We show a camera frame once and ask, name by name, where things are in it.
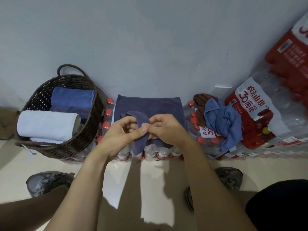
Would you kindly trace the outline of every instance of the barcode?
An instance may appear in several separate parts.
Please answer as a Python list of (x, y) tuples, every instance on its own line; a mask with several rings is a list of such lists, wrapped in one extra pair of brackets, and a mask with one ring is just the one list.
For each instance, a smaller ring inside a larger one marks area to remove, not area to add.
[(290, 39), (287, 39), (277, 50), (279, 53), (282, 53), (287, 47), (289, 47), (293, 42)]
[(230, 101), (229, 104), (230, 104), (230, 105), (234, 105), (235, 103), (236, 103), (236, 99), (233, 99), (233, 100)]

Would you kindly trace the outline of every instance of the wall socket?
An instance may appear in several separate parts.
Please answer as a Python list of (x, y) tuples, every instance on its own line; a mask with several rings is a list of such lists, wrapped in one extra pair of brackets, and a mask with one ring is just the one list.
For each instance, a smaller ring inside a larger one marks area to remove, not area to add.
[(211, 91), (211, 95), (222, 100), (231, 88), (230, 86), (215, 86)]

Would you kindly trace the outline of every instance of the white wall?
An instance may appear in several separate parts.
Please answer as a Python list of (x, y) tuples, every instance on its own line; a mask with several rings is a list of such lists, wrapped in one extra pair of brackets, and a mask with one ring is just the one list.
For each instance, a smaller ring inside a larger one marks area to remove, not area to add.
[(65, 63), (107, 95), (237, 86), (308, 0), (0, 0), (0, 105), (22, 107)]

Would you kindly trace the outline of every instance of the white floor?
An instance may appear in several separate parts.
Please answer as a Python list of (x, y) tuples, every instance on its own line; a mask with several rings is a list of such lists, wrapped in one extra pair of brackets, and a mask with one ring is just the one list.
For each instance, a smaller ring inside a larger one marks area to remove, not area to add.
[[(281, 180), (308, 179), (308, 159), (253, 158), (214, 161), (212, 166), (240, 169), (244, 173), (241, 190), (259, 191)], [(49, 170), (77, 173), (79, 168), (42, 155), (29, 158), (28, 152), (14, 146), (14, 140), (0, 141), (0, 203), (29, 198), (25, 182), (32, 174)], [(197, 230), (183, 198), (187, 186), (181, 160), (110, 163), (98, 230)]]

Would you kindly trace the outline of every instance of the black shorts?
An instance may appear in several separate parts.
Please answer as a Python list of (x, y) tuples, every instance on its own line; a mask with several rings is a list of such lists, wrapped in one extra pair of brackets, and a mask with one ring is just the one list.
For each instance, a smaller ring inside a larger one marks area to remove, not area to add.
[(259, 231), (308, 230), (308, 180), (268, 186), (249, 200), (245, 211)]

